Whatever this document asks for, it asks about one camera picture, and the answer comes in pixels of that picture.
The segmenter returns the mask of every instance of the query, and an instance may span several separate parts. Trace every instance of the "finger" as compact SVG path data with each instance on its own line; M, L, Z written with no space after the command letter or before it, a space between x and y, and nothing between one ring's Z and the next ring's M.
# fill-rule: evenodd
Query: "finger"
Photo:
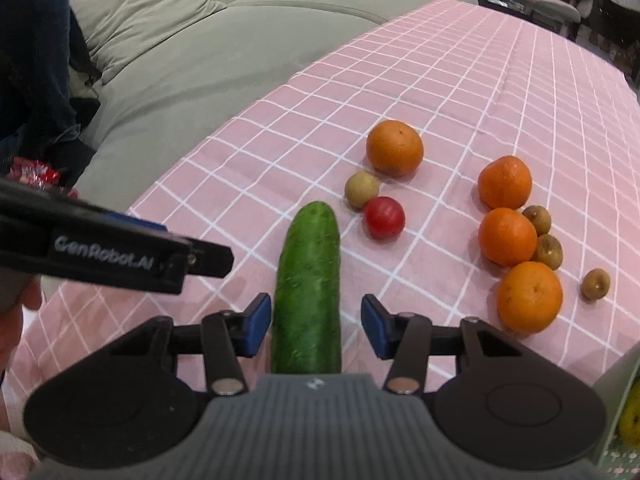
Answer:
M20 303L29 310L38 310L42 304L40 277L34 277L20 295Z
M9 364L11 352L18 346L22 336L22 309L17 306L0 316L0 370Z

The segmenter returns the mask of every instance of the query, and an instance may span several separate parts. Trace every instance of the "chair seat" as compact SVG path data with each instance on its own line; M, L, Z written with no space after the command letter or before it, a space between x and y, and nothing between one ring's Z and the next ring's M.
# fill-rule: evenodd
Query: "chair seat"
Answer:
M527 0L533 8L545 14L558 16L561 20L579 23L582 20L580 12L574 6L562 0Z

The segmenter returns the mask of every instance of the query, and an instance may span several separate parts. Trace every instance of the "person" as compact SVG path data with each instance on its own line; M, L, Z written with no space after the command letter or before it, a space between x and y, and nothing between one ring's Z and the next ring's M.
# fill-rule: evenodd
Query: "person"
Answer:
M77 161L82 170L91 160L93 150L78 140L71 61L89 76L100 76L69 0L0 0L0 174L8 173L15 155L56 168L62 151L65 164ZM92 118L99 102L89 101L76 105L89 106Z
M4 316L0 316L0 371L9 365L12 352L20 343L22 337L22 323L24 314L22 307L28 310L38 310L42 304L39 278L33 278L22 291L14 307Z

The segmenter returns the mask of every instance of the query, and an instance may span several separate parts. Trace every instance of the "ribbed gray surface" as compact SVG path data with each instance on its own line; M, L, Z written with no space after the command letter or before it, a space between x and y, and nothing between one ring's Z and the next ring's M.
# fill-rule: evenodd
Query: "ribbed gray surface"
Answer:
M420 400L382 392L370 376L317 379L267 376L252 394L216 400L180 446L147 463L45 462L29 480L602 480L587 461L547 472L489 466L446 440Z

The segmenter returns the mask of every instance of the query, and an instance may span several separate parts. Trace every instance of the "black circular disc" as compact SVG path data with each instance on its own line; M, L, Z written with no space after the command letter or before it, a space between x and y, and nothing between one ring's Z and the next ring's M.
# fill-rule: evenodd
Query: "black circular disc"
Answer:
M112 356L43 384L24 409L41 453L88 469L155 457L182 441L197 418L196 396L182 381L144 358Z
M434 419L469 454L517 470L560 467L587 455L606 420L586 384L551 364L485 359L437 391Z

